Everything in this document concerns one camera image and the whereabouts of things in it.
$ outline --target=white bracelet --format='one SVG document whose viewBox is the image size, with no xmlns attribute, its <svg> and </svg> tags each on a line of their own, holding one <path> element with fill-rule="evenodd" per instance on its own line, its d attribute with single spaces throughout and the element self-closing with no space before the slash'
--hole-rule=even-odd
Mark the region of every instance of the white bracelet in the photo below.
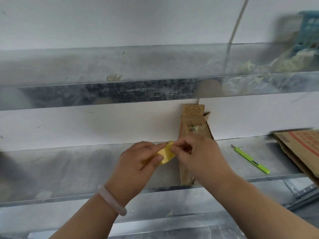
<svg viewBox="0 0 319 239">
<path fill-rule="evenodd" d="M 102 196 L 106 203 L 119 215 L 125 216 L 127 214 L 126 208 L 121 206 L 103 185 L 98 186 L 98 193 Z"/>
</svg>

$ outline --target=person's right hand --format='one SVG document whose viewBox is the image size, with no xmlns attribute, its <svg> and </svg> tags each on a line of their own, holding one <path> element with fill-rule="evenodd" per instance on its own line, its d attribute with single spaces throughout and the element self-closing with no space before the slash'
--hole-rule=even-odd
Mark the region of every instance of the person's right hand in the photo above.
<svg viewBox="0 0 319 239">
<path fill-rule="evenodd" d="M 218 190 L 235 175 L 216 141 L 210 138 L 198 134 L 181 137 L 171 150 L 205 188 Z"/>
</svg>

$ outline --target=green utility knife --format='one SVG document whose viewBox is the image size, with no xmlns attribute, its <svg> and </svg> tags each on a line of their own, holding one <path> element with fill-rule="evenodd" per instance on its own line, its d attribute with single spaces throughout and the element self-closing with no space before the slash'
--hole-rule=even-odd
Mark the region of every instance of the green utility knife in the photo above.
<svg viewBox="0 0 319 239">
<path fill-rule="evenodd" d="M 261 169 L 262 171 L 264 171 L 265 173 L 270 173 L 270 170 L 267 169 L 265 166 L 262 166 L 261 164 L 259 164 L 256 160 L 254 160 L 251 156 L 249 156 L 248 154 L 244 153 L 244 151 L 242 151 L 240 148 L 235 147 L 233 144 L 230 145 L 236 152 L 238 152 L 241 156 L 243 156 L 244 158 L 246 158 L 248 161 L 250 161 L 251 163 L 253 163 L 254 165 L 256 165 L 259 169 Z"/>
</svg>

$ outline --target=cardboard box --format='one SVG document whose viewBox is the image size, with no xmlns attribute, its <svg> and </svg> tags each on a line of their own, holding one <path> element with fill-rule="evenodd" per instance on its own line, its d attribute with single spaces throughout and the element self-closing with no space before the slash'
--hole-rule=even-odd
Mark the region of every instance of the cardboard box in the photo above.
<svg viewBox="0 0 319 239">
<path fill-rule="evenodd" d="M 319 132 L 275 132 L 281 149 L 319 187 Z"/>
<path fill-rule="evenodd" d="M 209 113 L 204 116 L 204 109 L 204 105 L 183 105 L 179 138 L 188 134 L 200 134 L 213 139 L 207 124 Z M 179 170 L 182 185 L 198 185 L 198 182 L 181 163 L 179 164 Z"/>
</svg>

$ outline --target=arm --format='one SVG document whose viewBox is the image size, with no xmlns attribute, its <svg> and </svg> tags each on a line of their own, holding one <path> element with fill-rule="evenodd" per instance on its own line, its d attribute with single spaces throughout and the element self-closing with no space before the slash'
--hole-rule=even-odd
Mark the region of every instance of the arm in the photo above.
<svg viewBox="0 0 319 239">
<path fill-rule="evenodd" d="M 192 175 L 227 210 L 247 238 L 318 238 L 319 230 L 239 177 L 218 144 L 200 135 L 174 143 L 172 151 Z"/>
<path fill-rule="evenodd" d="M 142 191 L 163 156 L 155 156 L 144 167 L 141 161 L 156 154 L 165 145 L 139 142 L 121 154 L 105 188 L 122 206 L 126 206 Z M 50 239 L 107 238 L 117 216 L 107 202 L 95 194 Z"/>
</svg>

